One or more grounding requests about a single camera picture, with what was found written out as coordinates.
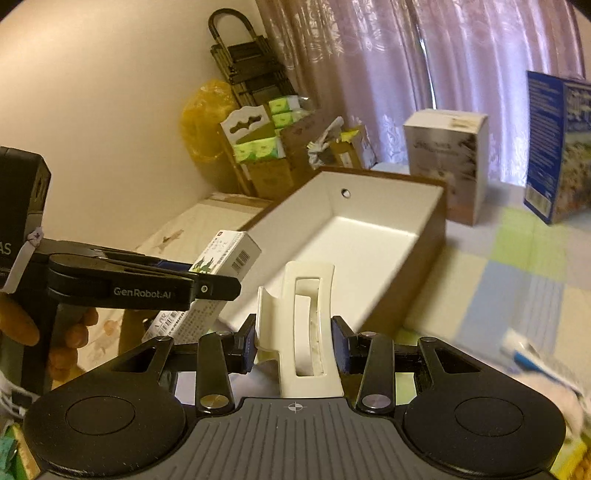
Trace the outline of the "person's left hand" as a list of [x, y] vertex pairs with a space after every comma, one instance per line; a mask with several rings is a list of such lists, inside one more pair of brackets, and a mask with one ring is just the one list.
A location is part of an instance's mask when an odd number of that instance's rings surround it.
[[[96, 325], [98, 313], [88, 308], [81, 318], [65, 333], [64, 339], [51, 348], [48, 372], [53, 381], [65, 383], [79, 375], [78, 350], [88, 343], [88, 328]], [[1, 294], [1, 332], [25, 346], [34, 346], [40, 332], [29, 315], [8, 295]]]

